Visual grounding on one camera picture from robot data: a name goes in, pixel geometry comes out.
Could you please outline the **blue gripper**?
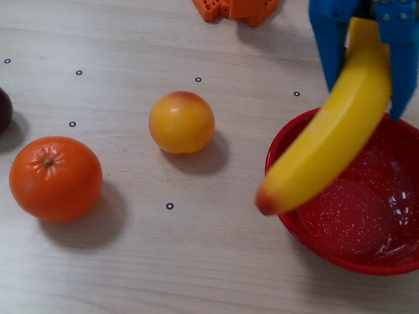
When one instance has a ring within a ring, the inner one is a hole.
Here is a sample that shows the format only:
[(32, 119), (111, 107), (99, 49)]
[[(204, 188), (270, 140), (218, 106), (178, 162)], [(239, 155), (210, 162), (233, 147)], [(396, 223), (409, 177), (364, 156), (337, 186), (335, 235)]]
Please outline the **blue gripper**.
[(418, 85), (419, 0), (309, 0), (313, 25), (327, 89), (330, 92), (343, 68), (348, 23), (353, 17), (375, 19), (381, 42), (390, 54), (392, 97), (390, 117), (400, 120)]

